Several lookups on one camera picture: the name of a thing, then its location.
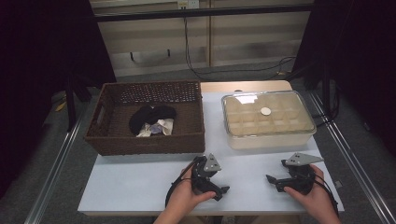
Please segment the white wall socket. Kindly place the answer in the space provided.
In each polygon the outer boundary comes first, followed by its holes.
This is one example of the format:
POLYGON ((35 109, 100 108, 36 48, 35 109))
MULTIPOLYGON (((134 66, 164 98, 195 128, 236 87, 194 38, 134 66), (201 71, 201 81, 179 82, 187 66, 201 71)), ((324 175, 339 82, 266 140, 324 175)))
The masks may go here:
POLYGON ((199 0, 177 0, 179 9, 197 9, 200 7, 199 0))

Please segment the black sock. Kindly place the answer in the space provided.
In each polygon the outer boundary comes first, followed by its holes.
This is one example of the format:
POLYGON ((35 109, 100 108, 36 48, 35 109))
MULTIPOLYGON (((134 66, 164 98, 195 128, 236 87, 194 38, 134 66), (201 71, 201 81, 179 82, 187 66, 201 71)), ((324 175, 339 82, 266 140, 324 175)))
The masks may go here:
POLYGON ((140 107, 130 118, 129 128, 134 135, 139 135, 145 123, 149 123, 153 108, 150 105, 140 107))
POLYGON ((159 119, 174 119, 176 116, 177 112, 172 106, 157 105, 148 112, 145 122, 152 125, 159 119))

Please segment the metal floor rail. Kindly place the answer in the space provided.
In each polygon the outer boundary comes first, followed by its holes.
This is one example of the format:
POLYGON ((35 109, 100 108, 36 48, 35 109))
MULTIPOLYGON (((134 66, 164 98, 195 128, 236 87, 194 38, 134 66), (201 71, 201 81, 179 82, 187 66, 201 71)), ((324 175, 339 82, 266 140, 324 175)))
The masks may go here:
POLYGON ((315 140, 332 182, 339 180, 345 224, 396 224, 396 158, 370 132, 347 103, 336 119, 324 115, 319 95, 308 93, 308 107, 319 123, 315 140))
POLYGON ((40 224, 55 189, 55 186, 60 177, 64 164, 67 160, 69 151, 78 135, 78 131, 81 126, 81 120, 82 117, 79 117, 75 124, 72 126, 71 131, 66 134, 60 151, 49 171, 47 179, 43 187, 41 188, 38 196, 36 197, 35 202, 23 224, 40 224))

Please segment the black metal stand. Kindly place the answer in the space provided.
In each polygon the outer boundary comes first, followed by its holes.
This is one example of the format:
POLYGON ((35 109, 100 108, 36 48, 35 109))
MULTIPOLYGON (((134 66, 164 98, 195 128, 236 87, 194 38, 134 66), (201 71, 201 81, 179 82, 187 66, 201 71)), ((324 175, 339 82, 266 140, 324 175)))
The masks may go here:
POLYGON ((72 131, 72 129, 77 123, 77 114, 76 114, 74 96, 77 96, 77 98, 81 102, 89 102, 92 98, 92 95, 88 90, 86 81, 87 78, 85 78, 82 75, 80 69, 76 64, 69 69, 69 72, 65 77, 64 87, 65 87, 67 113, 68 113, 67 131, 69 132, 72 131))

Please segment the person's right hand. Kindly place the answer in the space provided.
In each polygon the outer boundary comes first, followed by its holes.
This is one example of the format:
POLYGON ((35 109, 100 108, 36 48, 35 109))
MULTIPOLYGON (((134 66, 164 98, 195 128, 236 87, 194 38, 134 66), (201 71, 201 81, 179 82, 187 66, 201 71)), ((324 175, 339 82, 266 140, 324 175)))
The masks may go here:
POLYGON ((290 187, 285 187, 284 190, 290 197, 299 202, 310 216, 323 214, 336 215, 328 193, 317 183, 313 185, 311 191, 306 195, 303 195, 290 187))

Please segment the person's left hand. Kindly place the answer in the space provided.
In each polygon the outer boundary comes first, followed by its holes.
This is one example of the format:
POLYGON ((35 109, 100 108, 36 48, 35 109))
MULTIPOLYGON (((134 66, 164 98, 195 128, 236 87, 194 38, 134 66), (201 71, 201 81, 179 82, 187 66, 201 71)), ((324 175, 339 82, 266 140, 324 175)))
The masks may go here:
POLYGON ((181 180, 176 184, 165 209, 174 215, 184 217, 199 203, 208 201, 215 196, 214 191, 196 194, 191 185, 191 169, 184 169, 181 180))

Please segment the cream divided storage box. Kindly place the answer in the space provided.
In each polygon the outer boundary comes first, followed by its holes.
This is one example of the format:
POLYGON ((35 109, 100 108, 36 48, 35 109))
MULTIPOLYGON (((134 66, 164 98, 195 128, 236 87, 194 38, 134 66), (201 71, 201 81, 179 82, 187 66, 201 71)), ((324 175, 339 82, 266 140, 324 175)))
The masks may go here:
POLYGON ((242 137, 232 137, 228 134, 228 144, 232 149, 236 149, 236 150, 270 148, 270 147, 296 147, 296 146, 305 145, 313 134, 297 133, 297 134, 281 134, 281 135, 270 135, 270 136, 242 136, 242 137))

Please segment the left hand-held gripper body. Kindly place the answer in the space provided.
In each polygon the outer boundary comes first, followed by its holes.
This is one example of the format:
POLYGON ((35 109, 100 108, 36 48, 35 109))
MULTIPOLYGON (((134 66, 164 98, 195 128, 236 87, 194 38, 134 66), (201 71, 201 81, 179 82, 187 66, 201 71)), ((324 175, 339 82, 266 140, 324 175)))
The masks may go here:
POLYGON ((213 191, 217 196, 222 195, 222 188, 210 181, 221 167, 213 154, 198 156, 192 161, 191 181, 195 189, 201 192, 213 191))

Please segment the cream sock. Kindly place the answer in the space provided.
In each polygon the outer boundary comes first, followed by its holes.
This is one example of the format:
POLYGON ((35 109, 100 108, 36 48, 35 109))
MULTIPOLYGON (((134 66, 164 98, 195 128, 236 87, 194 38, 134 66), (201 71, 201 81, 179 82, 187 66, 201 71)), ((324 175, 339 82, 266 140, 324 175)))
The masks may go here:
POLYGON ((148 123, 145 123, 142 126, 142 128, 141 128, 139 134, 137 135, 137 137, 150 137, 151 136, 151 129, 150 128, 151 128, 151 125, 148 124, 148 123))
POLYGON ((160 125, 164 135, 171 135, 174 127, 173 119, 159 119, 157 123, 160 125))

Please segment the clear plastic lid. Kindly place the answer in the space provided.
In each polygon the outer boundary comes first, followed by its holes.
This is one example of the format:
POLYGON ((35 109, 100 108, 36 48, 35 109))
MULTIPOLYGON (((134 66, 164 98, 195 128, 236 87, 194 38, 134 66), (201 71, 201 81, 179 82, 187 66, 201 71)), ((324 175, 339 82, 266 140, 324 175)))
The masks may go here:
POLYGON ((226 132, 232 137, 313 134, 316 125, 296 91, 248 92, 222 98, 226 132))

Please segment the brown wicker basket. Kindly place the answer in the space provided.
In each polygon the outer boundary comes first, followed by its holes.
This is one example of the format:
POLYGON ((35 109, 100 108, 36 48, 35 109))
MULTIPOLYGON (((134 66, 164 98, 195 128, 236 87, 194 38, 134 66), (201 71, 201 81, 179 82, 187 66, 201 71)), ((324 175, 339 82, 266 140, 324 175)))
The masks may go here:
POLYGON ((85 140, 102 156, 202 153, 205 125, 198 80, 107 83, 100 92, 85 140), (172 106, 177 116, 171 135, 137 137, 129 128, 142 106, 172 106))

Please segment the black curtain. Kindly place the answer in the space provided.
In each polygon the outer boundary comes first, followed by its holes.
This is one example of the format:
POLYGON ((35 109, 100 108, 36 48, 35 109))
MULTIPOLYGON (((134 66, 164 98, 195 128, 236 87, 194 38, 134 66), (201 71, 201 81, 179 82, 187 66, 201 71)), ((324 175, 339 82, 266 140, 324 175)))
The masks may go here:
POLYGON ((336 81, 396 157, 396 0, 313 0, 293 71, 336 81))

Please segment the person's beige trousers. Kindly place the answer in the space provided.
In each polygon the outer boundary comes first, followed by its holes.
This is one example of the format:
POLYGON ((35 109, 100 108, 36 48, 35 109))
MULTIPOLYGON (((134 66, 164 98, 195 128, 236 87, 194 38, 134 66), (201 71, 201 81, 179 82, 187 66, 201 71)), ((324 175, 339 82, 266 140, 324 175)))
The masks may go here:
POLYGON ((296 215, 184 217, 179 224, 301 224, 296 215))

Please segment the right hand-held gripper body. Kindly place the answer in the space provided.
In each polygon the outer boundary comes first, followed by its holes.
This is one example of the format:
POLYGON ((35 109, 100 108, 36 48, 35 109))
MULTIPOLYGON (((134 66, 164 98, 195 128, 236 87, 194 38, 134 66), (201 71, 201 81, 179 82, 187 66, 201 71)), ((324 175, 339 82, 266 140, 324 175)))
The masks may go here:
POLYGON ((311 164, 324 161, 324 159, 318 156, 296 152, 287 161, 290 165, 288 169, 290 178, 279 179, 280 185, 276 186, 276 189, 282 192, 285 187, 290 187, 306 195, 313 188, 315 180, 315 172, 311 164))

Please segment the black horizontal bar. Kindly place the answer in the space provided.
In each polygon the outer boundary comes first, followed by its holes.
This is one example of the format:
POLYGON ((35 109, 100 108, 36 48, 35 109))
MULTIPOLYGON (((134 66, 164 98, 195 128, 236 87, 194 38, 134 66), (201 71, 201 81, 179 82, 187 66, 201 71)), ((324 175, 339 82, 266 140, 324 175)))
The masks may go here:
POLYGON ((106 13, 95 14, 93 18, 97 22, 109 21, 142 21, 142 20, 161 20, 175 18, 195 18, 208 16, 228 16, 245 14, 267 14, 267 13, 286 13, 312 11, 314 4, 300 5, 276 5, 260 7, 219 7, 219 8, 200 8, 200 9, 176 9, 165 11, 150 11, 136 13, 106 13))

